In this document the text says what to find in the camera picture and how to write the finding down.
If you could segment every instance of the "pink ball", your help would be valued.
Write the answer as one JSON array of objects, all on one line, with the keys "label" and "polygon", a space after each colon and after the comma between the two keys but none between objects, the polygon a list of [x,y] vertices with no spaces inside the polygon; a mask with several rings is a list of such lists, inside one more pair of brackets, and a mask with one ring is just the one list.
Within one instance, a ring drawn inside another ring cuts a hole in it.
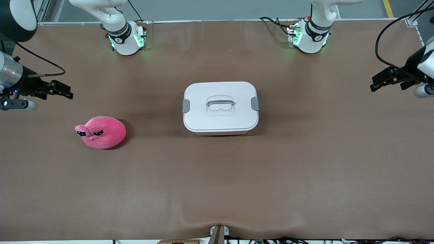
[{"label": "pink ball", "polygon": [[122,122],[107,116],[92,118],[85,125],[77,125],[75,129],[83,142],[95,149],[114,147],[121,143],[127,134]]}]

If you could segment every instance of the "white storage box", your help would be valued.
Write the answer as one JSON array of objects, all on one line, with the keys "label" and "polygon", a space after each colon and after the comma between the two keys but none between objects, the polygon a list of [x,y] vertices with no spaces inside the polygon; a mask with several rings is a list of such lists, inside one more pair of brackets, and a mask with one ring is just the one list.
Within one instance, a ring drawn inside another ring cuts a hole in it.
[{"label": "white storage box", "polygon": [[259,121],[255,87],[245,81],[195,83],[184,93],[185,127],[198,135],[242,135]]}]

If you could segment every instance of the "gray latch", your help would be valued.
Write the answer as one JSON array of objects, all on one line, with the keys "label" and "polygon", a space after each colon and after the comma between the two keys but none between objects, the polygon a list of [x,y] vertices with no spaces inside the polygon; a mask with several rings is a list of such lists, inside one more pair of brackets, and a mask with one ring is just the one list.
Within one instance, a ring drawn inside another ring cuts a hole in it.
[{"label": "gray latch", "polygon": [[182,113],[188,113],[190,111],[190,101],[188,99],[184,99],[182,101]]},{"label": "gray latch", "polygon": [[252,97],[252,99],[250,100],[251,104],[252,104],[252,109],[255,111],[259,111],[259,101],[258,101],[258,97],[254,96]]}]

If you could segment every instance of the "table surface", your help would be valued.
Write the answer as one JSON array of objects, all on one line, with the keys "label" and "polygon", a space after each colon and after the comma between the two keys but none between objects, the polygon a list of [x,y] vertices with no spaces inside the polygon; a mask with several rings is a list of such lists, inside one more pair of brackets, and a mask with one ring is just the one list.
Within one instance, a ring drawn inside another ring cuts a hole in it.
[{"label": "table surface", "polygon": [[[57,79],[74,99],[1,114],[0,240],[195,238],[215,224],[245,238],[433,238],[433,100],[369,89],[387,23],[337,21],[313,55],[269,22],[155,24],[133,56],[112,52],[99,26],[40,26],[23,45],[67,70]],[[402,21],[380,54],[403,65],[420,47]],[[254,130],[184,127],[190,84],[240,80],[257,89]],[[126,124],[115,150],[74,132],[100,115]]]}]

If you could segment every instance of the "plush toy eye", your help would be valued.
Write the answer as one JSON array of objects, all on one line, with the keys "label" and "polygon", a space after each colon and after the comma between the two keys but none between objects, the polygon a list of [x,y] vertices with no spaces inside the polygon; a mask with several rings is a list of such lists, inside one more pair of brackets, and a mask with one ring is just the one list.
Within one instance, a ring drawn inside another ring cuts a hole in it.
[{"label": "plush toy eye", "polygon": [[77,131],[77,134],[78,134],[79,136],[87,136],[87,132]]},{"label": "plush toy eye", "polygon": [[92,132],[92,134],[94,134],[94,135],[101,135],[102,133],[104,133],[104,131],[100,131],[100,132]]}]

